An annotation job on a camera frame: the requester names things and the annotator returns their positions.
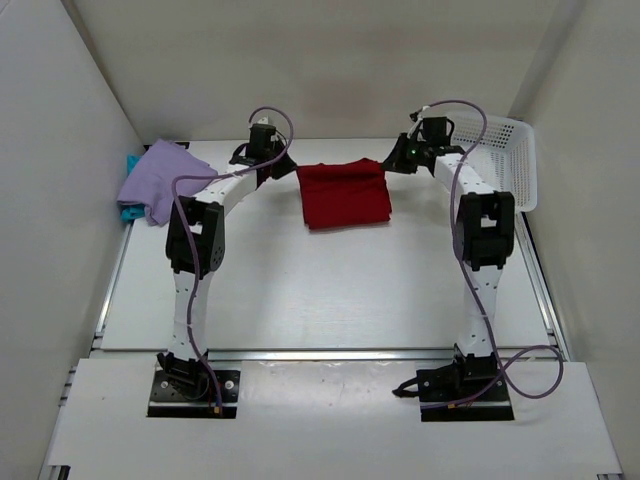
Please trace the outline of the red t shirt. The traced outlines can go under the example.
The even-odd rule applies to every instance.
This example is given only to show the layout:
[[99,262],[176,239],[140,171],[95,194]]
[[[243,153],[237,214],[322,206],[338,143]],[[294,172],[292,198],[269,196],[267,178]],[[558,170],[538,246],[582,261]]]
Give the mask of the red t shirt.
[[384,224],[391,219],[385,172],[374,160],[299,166],[297,178],[303,220],[311,231]]

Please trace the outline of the lavender t shirt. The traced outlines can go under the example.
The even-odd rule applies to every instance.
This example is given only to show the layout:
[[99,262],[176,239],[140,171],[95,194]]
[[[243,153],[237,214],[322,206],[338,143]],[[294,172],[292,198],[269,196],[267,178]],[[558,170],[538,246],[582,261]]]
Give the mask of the lavender t shirt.
[[171,185],[179,176],[196,176],[181,180],[177,193],[192,197],[205,189],[218,172],[173,142],[157,140],[143,155],[133,172],[127,175],[116,199],[122,204],[143,204],[150,226],[165,225],[174,203]]

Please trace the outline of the teal t shirt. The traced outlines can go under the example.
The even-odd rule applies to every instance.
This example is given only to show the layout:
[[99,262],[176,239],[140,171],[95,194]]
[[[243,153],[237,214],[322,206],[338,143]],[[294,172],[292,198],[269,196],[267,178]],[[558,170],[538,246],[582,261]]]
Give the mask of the teal t shirt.
[[[141,157],[136,155],[127,156],[127,175],[130,175],[133,172],[140,159]],[[120,219],[125,223],[134,222],[135,220],[145,216],[145,206],[143,204],[122,204],[120,201],[118,201],[117,204],[120,209]]]

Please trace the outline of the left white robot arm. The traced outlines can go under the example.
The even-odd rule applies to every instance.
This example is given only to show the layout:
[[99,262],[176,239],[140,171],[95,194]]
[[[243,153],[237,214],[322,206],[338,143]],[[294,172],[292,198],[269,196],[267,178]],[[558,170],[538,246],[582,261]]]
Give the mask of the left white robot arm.
[[158,363],[167,380],[189,401],[221,406],[222,386],[208,360],[208,292],[226,250],[225,217],[269,179],[297,168],[277,127],[262,119],[249,140],[234,150],[227,171],[213,182],[213,197],[179,196],[173,205],[165,253],[175,287],[172,340]]

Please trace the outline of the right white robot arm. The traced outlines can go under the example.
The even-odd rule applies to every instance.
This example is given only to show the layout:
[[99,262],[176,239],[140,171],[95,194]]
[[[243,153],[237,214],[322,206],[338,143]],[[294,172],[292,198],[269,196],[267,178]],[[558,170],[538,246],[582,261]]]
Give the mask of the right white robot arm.
[[414,174],[425,167],[449,188],[453,251],[465,281],[466,325],[453,362],[438,369],[429,384],[447,386],[458,398],[470,400],[498,371],[490,327],[498,283],[514,248],[515,200],[467,164],[466,151],[451,143],[452,120],[417,114],[411,119],[412,127],[399,136],[382,169]]

